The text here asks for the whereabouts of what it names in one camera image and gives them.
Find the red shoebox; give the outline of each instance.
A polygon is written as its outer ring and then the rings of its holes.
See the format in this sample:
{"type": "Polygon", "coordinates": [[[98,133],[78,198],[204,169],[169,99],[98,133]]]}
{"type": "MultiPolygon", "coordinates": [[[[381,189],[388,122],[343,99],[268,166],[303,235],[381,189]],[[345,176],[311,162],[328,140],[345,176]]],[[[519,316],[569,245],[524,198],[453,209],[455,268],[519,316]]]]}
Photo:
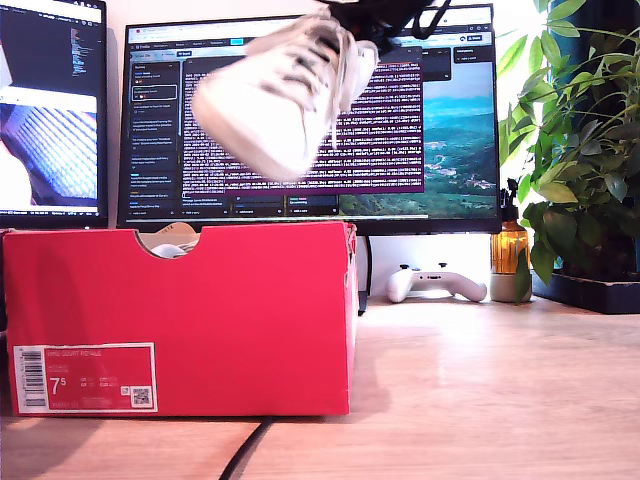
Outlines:
{"type": "Polygon", "coordinates": [[[349,413],[352,225],[205,227],[175,259],[140,237],[4,237],[16,414],[349,413]]]}

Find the amber glass bottle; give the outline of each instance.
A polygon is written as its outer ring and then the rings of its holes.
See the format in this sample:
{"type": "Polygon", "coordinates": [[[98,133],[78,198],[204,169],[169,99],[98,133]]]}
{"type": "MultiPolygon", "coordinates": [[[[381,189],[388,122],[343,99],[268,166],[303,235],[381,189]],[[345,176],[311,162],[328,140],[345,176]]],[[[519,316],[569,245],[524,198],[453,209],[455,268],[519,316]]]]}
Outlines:
{"type": "MultiPolygon", "coordinates": [[[[502,231],[491,236],[491,285],[489,295],[498,302],[515,302],[515,273],[522,250],[530,265],[529,233],[518,224],[518,207],[513,202],[517,191],[515,181],[509,189],[500,191],[502,231]]],[[[524,300],[529,300],[528,293],[524,300]]]]}

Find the game controller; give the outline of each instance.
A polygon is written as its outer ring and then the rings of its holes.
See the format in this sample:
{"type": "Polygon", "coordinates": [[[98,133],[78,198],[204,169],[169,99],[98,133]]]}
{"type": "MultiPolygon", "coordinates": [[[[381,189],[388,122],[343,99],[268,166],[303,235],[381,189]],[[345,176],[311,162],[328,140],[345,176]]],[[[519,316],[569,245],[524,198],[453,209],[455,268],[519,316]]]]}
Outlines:
{"type": "Polygon", "coordinates": [[[462,295],[472,302],[481,302],[487,296],[487,286],[475,283],[458,273],[425,272],[400,265],[387,284],[387,296],[394,303],[404,301],[411,291],[447,290],[451,295],[462,295]]]}

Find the plant pot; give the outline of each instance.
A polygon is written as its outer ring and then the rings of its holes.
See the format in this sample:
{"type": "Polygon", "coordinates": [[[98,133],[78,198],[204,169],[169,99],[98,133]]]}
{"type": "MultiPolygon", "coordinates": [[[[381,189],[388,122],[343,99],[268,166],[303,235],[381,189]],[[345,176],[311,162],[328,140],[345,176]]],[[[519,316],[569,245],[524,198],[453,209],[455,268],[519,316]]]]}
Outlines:
{"type": "Polygon", "coordinates": [[[627,282],[600,282],[553,273],[548,286],[535,271],[531,276],[538,297],[608,315],[640,313],[639,274],[627,282]]]}

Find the barcode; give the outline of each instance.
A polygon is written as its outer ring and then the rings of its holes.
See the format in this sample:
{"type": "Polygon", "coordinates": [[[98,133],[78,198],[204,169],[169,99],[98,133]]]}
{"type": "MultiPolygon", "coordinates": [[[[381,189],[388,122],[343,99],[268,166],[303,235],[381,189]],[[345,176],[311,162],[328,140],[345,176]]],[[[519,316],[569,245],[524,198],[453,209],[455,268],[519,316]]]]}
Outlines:
{"type": "Polygon", "coordinates": [[[151,387],[131,387],[132,407],[151,407],[151,387]]]}
{"type": "Polygon", "coordinates": [[[24,405],[26,407],[46,407],[47,391],[44,378],[44,361],[42,351],[22,351],[21,359],[24,405]]]}

